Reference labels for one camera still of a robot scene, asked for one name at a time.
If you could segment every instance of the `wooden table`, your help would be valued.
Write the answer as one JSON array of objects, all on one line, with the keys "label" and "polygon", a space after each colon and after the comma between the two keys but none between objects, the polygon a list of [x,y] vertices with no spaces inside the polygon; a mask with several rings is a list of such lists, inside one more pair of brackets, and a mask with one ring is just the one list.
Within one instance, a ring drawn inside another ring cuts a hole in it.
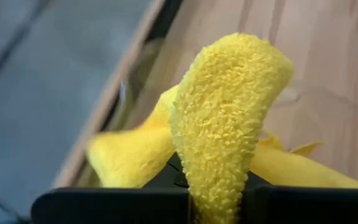
[{"label": "wooden table", "polygon": [[289,149],[323,141],[311,158],[358,179],[356,0],[184,0],[127,126],[147,117],[203,46],[233,32],[271,41],[300,80],[290,89],[297,103],[273,108],[265,128]]}]

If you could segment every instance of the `yellow cloth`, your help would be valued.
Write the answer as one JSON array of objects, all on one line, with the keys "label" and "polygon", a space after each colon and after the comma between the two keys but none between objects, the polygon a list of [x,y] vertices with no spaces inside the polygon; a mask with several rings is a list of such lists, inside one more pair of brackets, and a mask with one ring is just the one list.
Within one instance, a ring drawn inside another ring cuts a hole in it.
[{"label": "yellow cloth", "polygon": [[[356,180],[284,152],[272,135],[254,152],[266,111],[291,70],[289,60],[267,41],[244,34],[223,37],[199,53],[180,86],[161,95],[142,126],[96,136],[89,162],[105,187],[142,187],[173,154],[173,142],[199,223],[236,221],[249,168],[276,185],[358,188]],[[313,148],[295,153],[305,156]]]}]

